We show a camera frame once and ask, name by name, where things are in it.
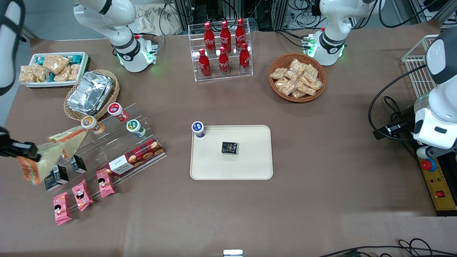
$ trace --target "red button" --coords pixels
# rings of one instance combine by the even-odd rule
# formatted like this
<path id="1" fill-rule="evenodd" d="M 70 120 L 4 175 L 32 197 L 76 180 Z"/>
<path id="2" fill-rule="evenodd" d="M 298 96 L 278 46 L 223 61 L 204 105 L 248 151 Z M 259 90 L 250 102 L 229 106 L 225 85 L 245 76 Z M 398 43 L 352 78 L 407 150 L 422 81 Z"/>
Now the red button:
<path id="1" fill-rule="evenodd" d="M 433 168 L 433 165 L 432 165 L 431 161 L 429 161 L 429 160 L 423 160 L 420 163 L 420 166 L 426 171 L 429 171 Z"/>

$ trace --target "brown tablecloth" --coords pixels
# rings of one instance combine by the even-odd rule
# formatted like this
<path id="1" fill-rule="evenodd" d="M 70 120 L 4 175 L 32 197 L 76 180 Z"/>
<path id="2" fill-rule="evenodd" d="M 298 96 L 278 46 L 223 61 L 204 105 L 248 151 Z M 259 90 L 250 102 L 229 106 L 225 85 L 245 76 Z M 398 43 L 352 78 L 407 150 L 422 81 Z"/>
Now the brown tablecloth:
<path id="1" fill-rule="evenodd" d="M 400 59 L 437 23 L 352 31 L 343 57 L 326 67 L 325 92 L 295 104 L 277 96 L 268 69 L 298 51 L 280 35 L 252 35 L 254 76 L 195 83 L 186 36 L 168 37 L 158 63 L 127 72 L 107 40 L 34 40 L 33 53 L 84 51 L 90 69 L 114 72 L 119 102 L 136 103 L 168 156 L 120 186 L 119 193 L 57 227 L 44 186 L 22 178 L 13 158 L 0 159 L 0 252 L 11 256 L 318 256 L 361 245 L 422 237 L 457 251 L 457 218 L 435 213 L 417 163 L 391 140 L 376 141 L 368 105 L 405 72 Z M 44 143 L 78 123 L 65 116 L 68 89 L 21 86 L 6 123 L 12 138 Z M 386 94 L 413 103 L 408 79 Z M 379 101 L 376 125 L 388 122 Z M 194 181 L 190 124 L 264 124 L 271 129 L 273 178 Z"/>

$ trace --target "coca-cola bottle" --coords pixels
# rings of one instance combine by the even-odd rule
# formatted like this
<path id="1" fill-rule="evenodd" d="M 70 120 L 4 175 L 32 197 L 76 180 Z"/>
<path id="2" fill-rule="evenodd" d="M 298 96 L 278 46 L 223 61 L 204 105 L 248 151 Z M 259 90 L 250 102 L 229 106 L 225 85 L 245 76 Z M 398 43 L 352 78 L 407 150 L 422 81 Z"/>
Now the coca-cola bottle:
<path id="1" fill-rule="evenodd" d="M 219 50 L 221 51 L 221 55 L 219 55 L 219 70 L 221 71 L 221 76 L 225 77 L 230 73 L 229 57 L 225 52 L 225 47 L 221 46 Z"/>
<path id="2" fill-rule="evenodd" d="M 246 32 L 244 31 L 244 19 L 238 18 L 236 22 L 238 24 L 235 31 L 236 50 L 240 52 L 243 43 L 246 41 Z"/>
<path id="3" fill-rule="evenodd" d="M 241 73 L 248 73 L 249 68 L 248 43 L 242 43 L 241 52 L 239 53 L 239 70 Z"/>
<path id="4" fill-rule="evenodd" d="M 228 29 L 229 23 L 226 20 L 222 21 L 222 31 L 221 31 L 221 45 L 225 48 L 227 53 L 232 52 L 232 36 L 230 35 L 230 30 Z"/>
<path id="5" fill-rule="evenodd" d="M 203 78 L 207 79 L 211 77 L 211 68 L 209 67 L 209 59 L 205 55 L 205 49 L 201 48 L 198 50 L 200 52 L 200 57 L 198 62 L 200 63 L 200 69 L 202 70 Z"/>
<path id="6" fill-rule="evenodd" d="M 211 30 L 211 23 L 205 22 L 205 34 L 203 39 L 205 40 L 206 51 L 208 55 L 216 55 L 216 42 L 214 41 L 214 33 Z"/>

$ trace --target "red cookie box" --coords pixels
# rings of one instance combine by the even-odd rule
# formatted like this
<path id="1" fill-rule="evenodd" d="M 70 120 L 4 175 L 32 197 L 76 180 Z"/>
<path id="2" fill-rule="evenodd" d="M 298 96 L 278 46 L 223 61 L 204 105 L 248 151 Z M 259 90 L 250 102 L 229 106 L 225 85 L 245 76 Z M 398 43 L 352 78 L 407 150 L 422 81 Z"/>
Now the red cookie box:
<path id="1" fill-rule="evenodd" d="M 112 175 L 122 177 L 163 152 L 162 146 L 155 139 L 151 139 L 119 158 L 110 161 L 105 168 L 111 171 Z"/>

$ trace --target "pink packet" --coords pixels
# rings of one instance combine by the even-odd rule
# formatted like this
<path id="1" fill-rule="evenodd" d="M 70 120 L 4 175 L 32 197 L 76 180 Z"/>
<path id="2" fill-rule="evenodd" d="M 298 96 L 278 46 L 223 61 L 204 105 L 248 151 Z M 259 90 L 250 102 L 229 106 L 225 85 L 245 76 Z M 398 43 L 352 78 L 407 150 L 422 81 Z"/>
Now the pink packet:
<path id="1" fill-rule="evenodd" d="M 101 197 L 105 197 L 114 193 L 113 184 L 111 183 L 110 174 L 107 169 L 102 169 L 96 172 L 98 179 L 98 187 L 100 188 Z"/>
<path id="2" fill-rule="evenodd" d="M 62 193 L 53 199 L 54 203 L 54 218 L 56 224 L 61 225 L 69 220 L 70 216 L 70 206 L 68 205 L 68 194 Z"/>
<path id="3" fill-rule="evenodd" d="M 85 180 L 73 187 L 73 194 L 80 211 L 83 211 L 89 204 L 94 202 L 87 191 Z"/>

